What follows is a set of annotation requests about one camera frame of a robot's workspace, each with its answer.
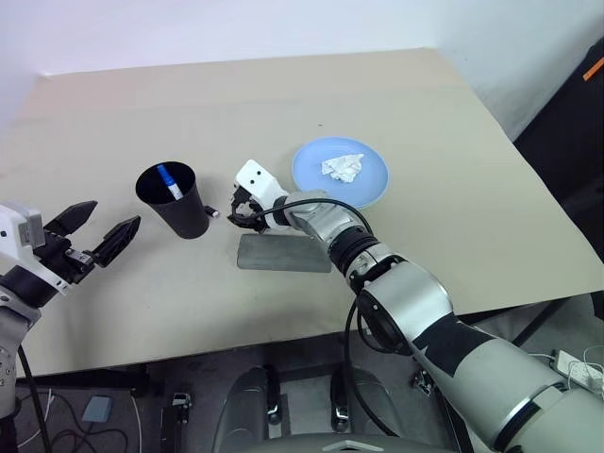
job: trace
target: blue marker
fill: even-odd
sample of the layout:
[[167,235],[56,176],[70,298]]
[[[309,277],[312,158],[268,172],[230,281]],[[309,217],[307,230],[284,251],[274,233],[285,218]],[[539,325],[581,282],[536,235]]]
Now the blue marker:
[[163,179],[163,182],[165,183],[166,187],[174,196],[174,199],[179,200],[180,198],[182,198],[182,192],[176,185],[176,181],[174,181],[174,178],[172,177],[172,175],[170,175],[168,173],[168,170],[166,170],[166,167],[163,166],[163,163],[158,165],[158,172],[159,172],[159,175],[161,176],[161,179]]

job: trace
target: table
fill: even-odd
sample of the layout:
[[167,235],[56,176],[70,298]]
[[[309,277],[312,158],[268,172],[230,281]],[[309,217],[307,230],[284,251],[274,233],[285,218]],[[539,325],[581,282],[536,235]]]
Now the table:
[[385,158],[389,189],[364,213],[379,239],[443,282],[457,313],[602,289],[591,246],[436,51],[57,75],[38,81],[0,142],[0,193],[46,220],[98,200],[74,235],[79,249],[117,221],[143,220],[123,256],[42,309],[25,340],[34,374],[341,330],[353,294],[335,270],[239,270],[244,231],[223,217],[181,240],[134,194],[146,167],[182,160],[226,213],[247,159],[293,190],[295,150],[332,135]]

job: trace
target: orange tape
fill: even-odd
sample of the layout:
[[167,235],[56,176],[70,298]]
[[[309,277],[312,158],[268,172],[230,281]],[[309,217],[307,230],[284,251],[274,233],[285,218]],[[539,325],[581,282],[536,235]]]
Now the orange tape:
[[592,78],[592,76],[597,72],[598,69],[600,69],[602,66],[604,66],[604,58],[601,58],[597,61],[597,63],[592,66],[591,68],[589,68],[589,71],[587,71],[584,75],[583,75],[583,80],[587,81],[590,78]]

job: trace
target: white cable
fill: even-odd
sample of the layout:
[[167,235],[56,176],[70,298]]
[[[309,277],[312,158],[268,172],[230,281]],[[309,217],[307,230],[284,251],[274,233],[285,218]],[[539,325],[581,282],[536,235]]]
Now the white cable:
[[568,380],[566,382],[566,387],[568,387],[568,390],[570,390],[570,372],[573,369],[573,366],[575,366],[577,363],[582,363],[583,365],[585,365],[585,368],[588,370],[587,372],[589,373],[589,365],[592,366],[598,366],[600,368],[600,370],[602,371],[602,374],[604,375],[604,365],[602,365],[601,363],[595,363],[592,361],[570,361],[568,363]]
[[[55,400],[55,397],[53,397],[53,389],[48,389],[48,399],[46,400],[46,412],[44,413],[44,423],[48,419],[48,413],[50,412],[50,405],[53,404],[54,400]],[[34,432],[31,435],[31,437],[29,437],[29,439],[22,441],[20,444],[18,444],[17,448],[21,448],[22,446],[29,444],[31,441],[33,441],[39,435],[40,435],[40,430],[38,429],[36,432]]]
[[136,421],[139,424],[139,453],[143,453],[143,430],[141,428],[141,416],[139,415],[139,406],[136,404],[134,396],[130,396],[132,400],[132,406],[134,406],[134,412],[136,413]]
[[554,356],[548,356],[547,354],[529,354],[532,357],[545,357],[547,359],[550,359],[552,361],[554,361],[556,358]]
[[589,376],[591,378],[594,378],[594,375],[592,375],[592,371],[589,369],[589,366],[587,366],[588,365],[588,362],[587,362],[587,353],[589,351],[591,351],[592,349],[596,349],[597,347],[604,347],[604,344],[596,344],[594,346],[589,346],[588,348],[586,348],[583,351],[583,363],[585,363],[585,369],[587,369],[587,373],[589,374]]

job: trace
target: crumpled tissue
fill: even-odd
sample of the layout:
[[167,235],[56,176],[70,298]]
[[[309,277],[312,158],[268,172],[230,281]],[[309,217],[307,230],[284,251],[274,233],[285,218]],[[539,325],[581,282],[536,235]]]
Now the crumpled tissue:
[[330,175],[343,182],[352,182],[361,171],[363,154],[346,154],[334,159],[321,162],[321,174]]

